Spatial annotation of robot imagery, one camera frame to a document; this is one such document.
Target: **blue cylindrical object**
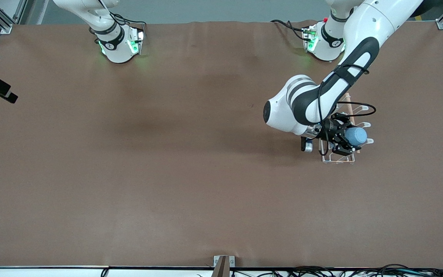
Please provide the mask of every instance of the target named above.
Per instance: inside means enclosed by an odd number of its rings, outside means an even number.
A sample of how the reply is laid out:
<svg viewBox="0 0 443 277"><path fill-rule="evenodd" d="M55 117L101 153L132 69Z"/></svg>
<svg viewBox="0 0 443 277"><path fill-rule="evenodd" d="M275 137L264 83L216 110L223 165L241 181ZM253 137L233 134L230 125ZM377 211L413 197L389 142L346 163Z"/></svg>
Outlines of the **blue cylindrical object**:
<svg viewBox="0 0 443 277"><path fill-rule="evenodd" d="M361 127L347 128L345 137L354 147L367 142L367 132Z"/></svg>

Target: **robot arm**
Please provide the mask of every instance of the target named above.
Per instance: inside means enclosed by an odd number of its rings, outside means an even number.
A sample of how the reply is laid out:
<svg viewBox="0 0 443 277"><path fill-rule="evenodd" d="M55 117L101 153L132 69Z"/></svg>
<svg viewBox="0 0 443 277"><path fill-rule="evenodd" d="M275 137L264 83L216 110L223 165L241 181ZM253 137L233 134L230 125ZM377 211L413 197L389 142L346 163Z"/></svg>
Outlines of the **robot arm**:
<svg viewBox="0 0 443 277"><path fill-rule="evenodd" d="M102 53L114 63L125 63L139 54L143 30L118 23L108 8L119 0L54 0L60 8L76 14L92 28L98 37Z"/></svg>
<svg viewBox="0 0 443 277"><path fill-rule="evenodd" d="M340 123L328 117L343 94L367 72L384 42L421 2L365 0L345 24L343 36L346 50L339 65L319 85L306 75L290 78L283 89L266 102L263 113L266 124L308 139L320 137L333 143L339 143L340 140L341 147L347 149L346 152L338 152L342 155L349 155L352 149L359 149L364 141L358 140L352 144L350 137L345 140L346 134L338 131L344 128L341 126L343 121L340 120Z"/></svg>

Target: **white wire rack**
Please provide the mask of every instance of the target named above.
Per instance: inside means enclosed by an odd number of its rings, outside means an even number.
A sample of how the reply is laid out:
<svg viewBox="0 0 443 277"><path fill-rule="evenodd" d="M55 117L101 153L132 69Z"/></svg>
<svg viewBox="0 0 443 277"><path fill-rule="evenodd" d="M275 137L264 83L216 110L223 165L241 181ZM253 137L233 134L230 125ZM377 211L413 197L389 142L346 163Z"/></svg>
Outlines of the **white wire rack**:
<svg viewBox="0 0 443 277"><path fill-rule="evenodd" d="M341 102L351 102L350 95L348 93L345 93L340 101ZM369 110L369 107L365 106L365 105L359 105L358 107L353 108L352 104L345 103L345 104L337 104L336 109L334 110L333 113L339 112L339 113L346 114L346 115L354 115L354 114L360 114L362 112L366 112L368 110ZM355 125L357 127L369 128L371 126L371 124L369 122L360 122L360 123L355 124L355 117L350 117L350 121L353 125ZM374 140L372 138L368 138L367 142L364 143L363 145L373 144L373 143L374 143ZM350 165L352 165L353 163L355 163L355 153L357 153L357 154L360 153L360 150L358 150L348 156L341 156L338 154L334 154L332 152L333 145L327 144L327 142L319 139L319 151L324 152L323 149L325 149L325 147L328 147L328 154L325 156L322 156L322 162L325 164L350 164Z"/></svg>

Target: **table surface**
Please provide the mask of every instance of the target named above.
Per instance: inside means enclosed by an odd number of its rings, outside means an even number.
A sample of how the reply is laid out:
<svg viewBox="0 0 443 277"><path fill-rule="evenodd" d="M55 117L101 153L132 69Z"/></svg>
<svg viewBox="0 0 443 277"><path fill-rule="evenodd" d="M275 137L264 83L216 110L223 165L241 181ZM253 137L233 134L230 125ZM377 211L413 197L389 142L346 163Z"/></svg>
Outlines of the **table surface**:
<svg viewBox="0 0 443 277"><path fill-rule="evenodd" d="M443 31L386 42L350 89L376 143L325 165L262 119L336 65L280 27L151 25L121 65L85 25L1 37L0 265L443 267Z"/></svg>

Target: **brown table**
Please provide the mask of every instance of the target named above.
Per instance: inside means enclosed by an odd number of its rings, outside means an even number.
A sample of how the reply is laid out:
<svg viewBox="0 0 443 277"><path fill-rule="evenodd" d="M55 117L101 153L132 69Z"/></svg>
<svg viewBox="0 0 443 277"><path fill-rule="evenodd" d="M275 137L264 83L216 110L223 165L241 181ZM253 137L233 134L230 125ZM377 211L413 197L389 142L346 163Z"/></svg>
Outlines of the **brown table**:
<svg viewBox="0 0 443 277"><path fill-rule="evenodd" d="M0 39L0 265L443 267L443 31L408 22L350 90L376 143L325 165L262 107L336 63L272 23L148 26L116 65L86 25Z"/></svg>

